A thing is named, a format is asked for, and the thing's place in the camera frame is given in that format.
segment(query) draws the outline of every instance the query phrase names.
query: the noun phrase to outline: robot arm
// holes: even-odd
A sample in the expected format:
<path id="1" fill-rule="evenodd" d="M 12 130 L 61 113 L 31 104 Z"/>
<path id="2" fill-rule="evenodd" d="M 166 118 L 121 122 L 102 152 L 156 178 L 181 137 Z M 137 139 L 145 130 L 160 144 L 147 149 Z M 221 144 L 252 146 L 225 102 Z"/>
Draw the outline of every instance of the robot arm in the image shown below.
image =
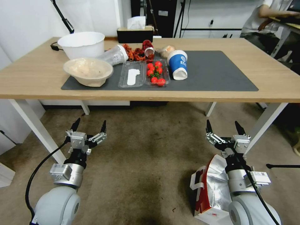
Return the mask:
<path id="1" fill-rule="evenodd" d="M 80 118 L 67 130 L 66 141 L 71 142 L 70 157 L 64 164 L 53 164 L 50 174 L 54 179 L 53 188 L 44 194 L 38 201 L 31 224 L 38 225 L 70 225 L 80 206 L 80 197 L 77 190 L 83 180 L 83 171 L 86 168 L 87 155 L 107 137 L 106 121 L 100 133 L 87 135 L 77 132 Z"/>
<path id="2" fill-rule="evenodd" d="M 264 202 L 258 188 L 271 183 L 266 172 L 256 172 L 246 164 L 246 152 L 250 136 L 235 121 L 238 135 L 219 137 L 213 133 L 207 120 L 206 139 L 222 152 L 226 159 L 225 171 L 232 202 L 228 207 L 234 225 L 279 225 L 276 210 Z"/>

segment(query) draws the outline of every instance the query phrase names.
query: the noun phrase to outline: laptop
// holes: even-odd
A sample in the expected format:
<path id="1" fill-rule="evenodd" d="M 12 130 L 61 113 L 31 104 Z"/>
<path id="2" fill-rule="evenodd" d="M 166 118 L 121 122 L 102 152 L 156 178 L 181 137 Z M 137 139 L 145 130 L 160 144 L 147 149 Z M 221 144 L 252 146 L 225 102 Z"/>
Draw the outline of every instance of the laptop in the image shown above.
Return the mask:
<path id="1" fill-rule="evenodd" d="M 293 0 L 287 10 L 300 13 L 300 0 Z M 295 17 L 285 17 L 285 18 L 276 17 L 276 18 L 280 19 L 280 21 L 283 23 L 300 24 L 300 18 L 295 18 Z"/>
<path id="2" fill-rule="evenodd" d="M 287 10 L 300 12 L 300 0 L 293 0 Z"/>

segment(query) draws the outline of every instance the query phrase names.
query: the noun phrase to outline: blue paper cup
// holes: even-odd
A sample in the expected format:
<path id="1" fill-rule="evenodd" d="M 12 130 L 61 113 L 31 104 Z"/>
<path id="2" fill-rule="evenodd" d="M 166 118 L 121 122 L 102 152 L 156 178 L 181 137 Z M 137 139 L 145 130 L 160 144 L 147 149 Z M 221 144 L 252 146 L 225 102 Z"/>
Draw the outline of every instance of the blue paper cup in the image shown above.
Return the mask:
<path id="1" fill-rule="evenodd" d="M 175 50 L 168 56 L 167 63 L 175 80 L 184 80 L 188 77 L 187 60 L 188 55 L 182 50 Z"/>

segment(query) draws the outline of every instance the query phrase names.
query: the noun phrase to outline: red food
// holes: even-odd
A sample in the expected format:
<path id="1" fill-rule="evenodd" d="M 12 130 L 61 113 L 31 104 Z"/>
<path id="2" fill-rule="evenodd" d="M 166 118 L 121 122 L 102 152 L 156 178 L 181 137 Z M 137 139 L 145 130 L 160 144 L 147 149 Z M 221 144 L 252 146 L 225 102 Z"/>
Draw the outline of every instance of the red food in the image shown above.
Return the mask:
<path id="1" fill-rule="evenodd" d="M 160 78 L 157 80 L 158 86 L 164 86 L 166 84 L 166 80 L 164 78 Z"/>
<path id="2" fill-rule="evenodd" d="M 124 44 L 123 47 L 126 50 L 129 61 L 146 61 L 147 63 L 151 63 L 154 59 L 154 54 L 145 56 L 145 49 L 148 47 L 153 47 L 151 41 L 145 40 L 142 45 L 142 49 L 136 48 L 132 50 L 132 48 L 128 44 Z"/>
<path id="3" fill-rule="evenodd" d="M 134 55 L 133 55 L 133 51 L 131 50 L 130 46 L 128 44 L 124 44 L 123 45 L 127 55 L 128 55 L 128 59 L 129 61 L 133 61 L 134 60 Z"/>
<path id="4" fill-rule="evenodd" d="M 162 67 L 162 63 L 160 61 L 156 61 L 154 65 L 155 67 Z"/>
<path id="5" fill-rule="evenodd" d="M 145 51 L 145 49 L 146 49 L 146 48 L 149 48 L 149 47 L 153 47 L 151 41 L 149 41 L 149 40 L 143 41 L 142 49 Z"/>
<path id="6" fill-rule="evenodd" d="M 154 70 L 153 69 L 150 69 L 150 70 L 147 71 L 147 76 L 148 77 L 152 77 L 153 74 L 154 74 Z"/>
<path id="7" fill-rule="evenodd" d="M 153 65 L 152 63 L 148 63 L 148 64 L 147 64 L 147 68 L 148 68 L 148 69 L 153 69 L 153 68 L 154 68 L 154 65 Z"/>
<path id="8" fill-rule="evenodd" d="M 157 81 L 158 81 L 157 77 L 152 77 L 152 78 L 151 78 L 151 83 L 152 83 L 152 84 L 156 84 Z"/>
<path id="9" fill-rule="evenodd" d="M 156 69 L 156 72 L 158 72 L 159 74 L 162 74 L 162 73 L 163 73 L 163 69 L 162 69 L 161 67 L 158 67 L 158 68 Z"/>

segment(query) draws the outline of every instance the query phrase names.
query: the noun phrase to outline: tissue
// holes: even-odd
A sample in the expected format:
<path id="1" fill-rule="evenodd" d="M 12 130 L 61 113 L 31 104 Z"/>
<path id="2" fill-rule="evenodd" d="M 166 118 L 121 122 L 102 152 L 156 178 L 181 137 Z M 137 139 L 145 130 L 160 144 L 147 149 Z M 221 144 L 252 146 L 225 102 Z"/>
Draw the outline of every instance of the tissue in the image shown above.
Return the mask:
<path id="1" fill-rule="evenodd" d="M 146 17 L 132 17 L 127 20 L 127 29 L 145 29 Z"/>

